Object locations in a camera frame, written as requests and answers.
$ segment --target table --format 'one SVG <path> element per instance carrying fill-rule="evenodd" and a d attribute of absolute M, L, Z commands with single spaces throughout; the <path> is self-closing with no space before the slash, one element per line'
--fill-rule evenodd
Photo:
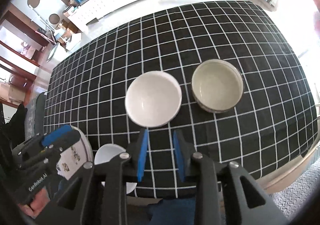
<path fill-rule="evenodd" d="M 196 104 L 191 77 L 199 63 L 217 58 L 240 71 L 244 94 L 232 110 L 211 114 Z M 305 154 L 317 135 L 313 97 L 297 57 L 267 14 L 246 1 L 164 10 L 85 45 L 52 72 L 44 131 L 71 123 L 94 151 L 106 143 L 126 148 L 140 130 L 126 115 L 126 90 L 151 70 L 178 80 L 182 105 L 169 124 L 149 129 L 144 180 L 133 196 L 194 194 L 195 184 L 177 176 L 176 128 L 197 151 L 215 161 L 237 161 L 256 179 Z"/>

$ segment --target bolt head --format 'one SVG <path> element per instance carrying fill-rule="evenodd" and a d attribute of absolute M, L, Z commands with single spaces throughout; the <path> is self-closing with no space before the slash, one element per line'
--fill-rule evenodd
<path fill-rule="evenodd" d="M 130 157 L 129 153 L 127 152 L 123 152 L 119 156 L 121 159 L 128 159 Z"/>
<path fill-rule="evenodd" d="M 84 167 L 85 169 L 90 169 L 90 168 L 93 167 L 93 163 L 92 163 L 92 162 L 85 162 L 85 163 L 83 164 L 83 167 Z"/>
<path fill-rule="evenodd" d="M 201 159 L 203 157 L 202 153 L 200 153 L 200 152 L 195 152 L 192 154 L 192 156 L 195 159 Z"/>
<path fill-rule="evenodd" d="M 232 168 L 238 168 L 239 167 L 239 164 L 235 161 L 232 161 L 229 163 L 229 166 L 232 167 Z"/>

